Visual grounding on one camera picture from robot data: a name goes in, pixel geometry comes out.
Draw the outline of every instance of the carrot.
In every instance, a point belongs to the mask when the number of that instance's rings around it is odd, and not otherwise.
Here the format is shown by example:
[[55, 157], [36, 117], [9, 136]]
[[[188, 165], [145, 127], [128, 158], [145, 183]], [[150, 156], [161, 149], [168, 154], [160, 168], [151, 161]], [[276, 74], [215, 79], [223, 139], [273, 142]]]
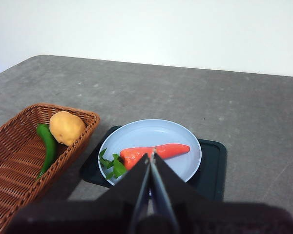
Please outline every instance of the carrot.
[[171, 143], [154, 147], [127, 148], [120, 152], [120, 157], [126, 169], [130, 170], [145, 153], [151, 157], [154, 148], [156, 148], [157, 154], [162, 159], [185, 154], [190, 151], [190, 147], [188, 145]]

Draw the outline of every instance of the light blue plate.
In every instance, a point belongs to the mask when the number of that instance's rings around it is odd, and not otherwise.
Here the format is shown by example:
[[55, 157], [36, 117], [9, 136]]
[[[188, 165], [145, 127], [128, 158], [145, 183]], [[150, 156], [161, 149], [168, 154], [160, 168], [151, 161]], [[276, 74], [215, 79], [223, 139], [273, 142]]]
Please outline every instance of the light blue plate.
[[[188, 153], [165, 159], [168, 166], [183, 181], [187, 182], [199, 168], [202, 152], [197, 138], [180, 124], [162, 119], [144, 119], [126, 124], [106, 138], [99, 152], [107, 148], [103, 157], [113, 160], [112, 154], [119, 154], [125, 148], [151, 147], [168, 143], [190, 146]], [[112, 171], [112, 168], [102, 167], [99, 161], [98, 164], [105, 178]], [[108, 182], [115, 185], [121, 178], [122, 176], [117, 179], [113, 177]]]

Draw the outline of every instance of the dark tray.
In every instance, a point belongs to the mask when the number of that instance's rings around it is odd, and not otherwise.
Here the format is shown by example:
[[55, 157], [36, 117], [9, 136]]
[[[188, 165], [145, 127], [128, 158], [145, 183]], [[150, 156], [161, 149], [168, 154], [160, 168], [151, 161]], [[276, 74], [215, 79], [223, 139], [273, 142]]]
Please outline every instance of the dark tray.
[[[98, 166], [98, 154], [105, 139], [121, 126], [115, 126], [108, 130], [100, 143], [90, 154], [80, 169], [80, 176], [84, 181], [111, 187], [102, 176]], [[222, 201], [224, 197], [225, 174], [227, 163], [227, 150], [225, 146], [216, 141], [198, 139], [202, 149], [202, 159], [198, 171], [187, 182], [197, 192], [214, 201]]]

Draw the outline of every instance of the gray tabletop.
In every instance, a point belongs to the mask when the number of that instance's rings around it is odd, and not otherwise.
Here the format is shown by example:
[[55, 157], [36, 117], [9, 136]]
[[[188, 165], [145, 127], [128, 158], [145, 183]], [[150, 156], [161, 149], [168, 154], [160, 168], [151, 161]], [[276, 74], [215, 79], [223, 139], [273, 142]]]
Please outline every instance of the gray tabletop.
[[107, 188], [79, 169], [112, 126], [178, 122], [228, 150], [225, 201], [265, 202], [293, 215], [293, 77], [36, 56], [0, 74], [0, 126], [37, 102], [96, 112], [90, 144], [44, 199], [95, 199]]

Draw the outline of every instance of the green pepper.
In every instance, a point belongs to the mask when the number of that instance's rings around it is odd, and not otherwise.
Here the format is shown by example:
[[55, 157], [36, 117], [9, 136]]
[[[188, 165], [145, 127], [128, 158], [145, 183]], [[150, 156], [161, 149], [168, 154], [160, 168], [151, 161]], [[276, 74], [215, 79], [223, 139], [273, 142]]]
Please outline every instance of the green pepper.
[[39, 179], [56, 160], [57, 142], [49, 130], [49, 125], [39, 123], [37, 126], [37, 134], [43, 140], [45, 145], [45, 158], [43, 166], [37, 176]]

